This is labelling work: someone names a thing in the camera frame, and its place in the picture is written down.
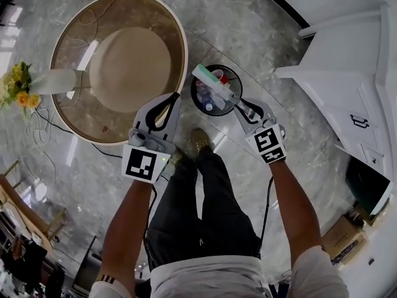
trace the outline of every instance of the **sleeve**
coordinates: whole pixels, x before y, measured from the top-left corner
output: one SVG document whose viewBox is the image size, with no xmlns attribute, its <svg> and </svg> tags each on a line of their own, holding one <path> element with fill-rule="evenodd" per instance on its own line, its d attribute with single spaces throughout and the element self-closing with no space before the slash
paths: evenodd
<svg viewBox="0 0 397 298">
<path fill-rule="evenodd" d="M 302 253 L 292 269 L 288 298 L 348 298 L 349 291 L 321 246 Z"/>
<path fill-rule="evenodd" d="M 89 298 L 132 298 L 127 288 L 113 279 L 112 282 L 96 281 L 89 293 Z"/>
</svg>

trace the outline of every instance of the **cardboard box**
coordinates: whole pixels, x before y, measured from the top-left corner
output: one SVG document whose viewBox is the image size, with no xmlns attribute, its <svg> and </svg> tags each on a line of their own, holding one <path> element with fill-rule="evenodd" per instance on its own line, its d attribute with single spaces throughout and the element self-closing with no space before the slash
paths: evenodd
<svg viewBox="0 0 397 298">
<path fill-rule="evenodd" d="M 365 234 L 361 229 L 341 218 L 323 236 L 323 246 L 332 260 L 337 258 L 341 263 L 348 263 L 367 244 Z"/>
</svg>

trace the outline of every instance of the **wooden chair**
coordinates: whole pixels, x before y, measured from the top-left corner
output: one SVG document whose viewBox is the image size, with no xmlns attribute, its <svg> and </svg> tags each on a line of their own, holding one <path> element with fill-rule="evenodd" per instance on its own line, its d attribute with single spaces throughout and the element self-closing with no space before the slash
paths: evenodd
<svg viewBox="0 0 397 298">
<path fill-rule="evenodd" d="M 41 217 L 39 217 L 18 195 L 15 188 L 20 184 L 20 181 L 11 186 L 6 176 L 14 169 L 19 163 L 19 160 L 15 161 L 12 166 L 4 173 L 0 174 L 0 201 L 3 204 L 10 203 L 18 211 L 22 220 L 25 223 L 27 230 L 30 233 L 36 233 L 42 239 L 42 246 L 48 251 L 52 251 L 51 241 L 55 238 L 56 234 L 62 229 L 63 224 L 60 223 L 63 216 L 66 213 L 66 209 L 63 208 L 53 219 L 50 224 L 47 224 Z M 50 230 L 58 225 L 54 232 Z"/>
</svg>

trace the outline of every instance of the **white cabinet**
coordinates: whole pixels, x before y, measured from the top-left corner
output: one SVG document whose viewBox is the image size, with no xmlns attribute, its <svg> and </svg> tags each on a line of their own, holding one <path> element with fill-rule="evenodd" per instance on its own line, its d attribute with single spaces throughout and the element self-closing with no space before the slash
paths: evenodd
<svg viewBox="0 0 397 298">
<path fill-rule="evenodd" d="M 309 95 L 344 151 L 393 182 L 397 116 L 390 112 L 396 111 L 397 84 L 386 77 L 397 67 L 390 34 L 396 15 L 397 9 L 385 6 L 304 29 L 300 35 L 315 36 L 301 63 L 275 71 L 279 78 L 293 78 Z"/>
</svg>

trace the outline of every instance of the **shoe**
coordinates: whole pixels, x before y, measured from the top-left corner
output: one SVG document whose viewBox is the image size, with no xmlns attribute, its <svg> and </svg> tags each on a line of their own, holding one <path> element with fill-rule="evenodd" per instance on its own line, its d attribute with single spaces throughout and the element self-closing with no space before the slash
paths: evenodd
<svg viewBox="0 0 397 298">
<path fill-rule="evenodd" d="M 211 149 L 210 137 L 200 128 L 195 128 L 192 131 L 192 144 L 194 145 L 197 155 L 203 148 Z"/>
<path fill-rule="evenodd" d="M 186 154 L 180 149 L 178 146 L 176 146 L 176 150 L 174 154 L 171 156 L 171 159 L 169 162 L 171 162 L 175 167 L 181 162 L 182 159 L 186 158 Z"/>
</svg>

